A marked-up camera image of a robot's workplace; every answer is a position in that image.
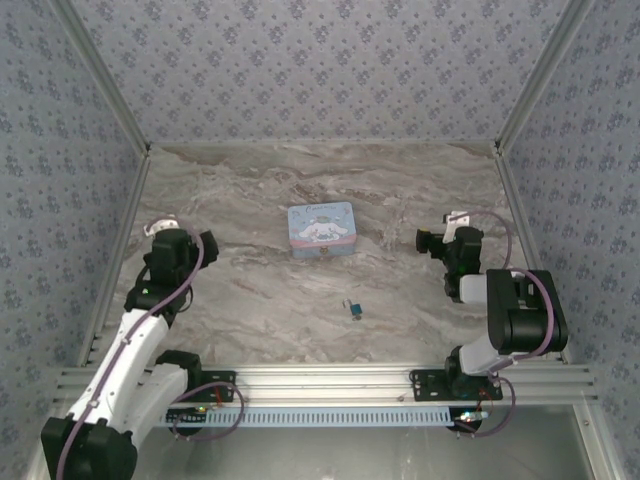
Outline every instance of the black cable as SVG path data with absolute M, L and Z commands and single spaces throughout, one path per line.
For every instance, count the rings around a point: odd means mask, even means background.
M 182 310 L 178 310 L 178 313 L 186 312 L 191 308 L 191 304 L 193 303 L 193 287 L 189 286 L 189 304 L 184 307 Z
M 142 270 L 140 270 L 140 273 L 136 277 L 136 283 L 135 283 L 136 285 L 140 285 L 140 283 L 142 282 L 142 280 L 144 279 L 144 276 L 147 274 L 148 271 L 149 271 L 148 265 L 145 265 L 144 267 L 142 267 Z

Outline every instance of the floor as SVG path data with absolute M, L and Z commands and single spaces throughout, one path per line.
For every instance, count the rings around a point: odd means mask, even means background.
M 294 260 L 287 208 L 349 201 L 358 241 L 346 257 Z M 152 148 L 107 330 L 150 250 L 141 226 L 175 213 L 220 245 L 195 299 L 159 352 L 197 352 L 204 364 L 403 362 L 439 364 L 486 331 L 483 307 L 454 304 L 444 267 L 415 251 L 419 227 L 443 231 L 451 210 L 491 209 L 512 222 L 488 148 L 447 144 L 239 145 Z M 504 229 L 484 230 L 484 268 L 500 267 Z M 524 266 L 515 242 L 512 264 Z M 355 322 L 345 298 L 364 310 Z

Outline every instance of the cartoon character print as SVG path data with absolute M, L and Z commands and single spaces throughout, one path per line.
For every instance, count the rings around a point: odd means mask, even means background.
M 331 242 L 339 240 L 348 231 L 348 229 L 332 222 L 329 217 L 318 217 L 299 235 L 302 238 L 309 238 L 312 242 Z

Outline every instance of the patterned wallpaper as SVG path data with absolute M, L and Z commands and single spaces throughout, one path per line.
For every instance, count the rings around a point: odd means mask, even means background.
M 0 18 L 0 478 L 20 478 L 138 161 L 47 2 Z
M 492 139 L 566 0 L 76 0 L 148 140 Z
M 577 360 L 640 478 L 640 4 L 597 0 L 509 154 Z

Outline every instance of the small blue object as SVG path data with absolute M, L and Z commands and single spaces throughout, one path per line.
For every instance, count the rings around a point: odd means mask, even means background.
M 348 298 L 342 302 L 342 306 L 347 308 L 349 306 L 349 310 L 351 310 L 351 316 L 354 320 L 360 320 L 362 318 L 362 307 L 359 303 L 352 303 Z
M 359 303 L 356 303 L 355 305 L 351 305 L 351 315 L 353 315 L 354 317 L 356 315 L 362 315 L 362 307 L 360 306 Z

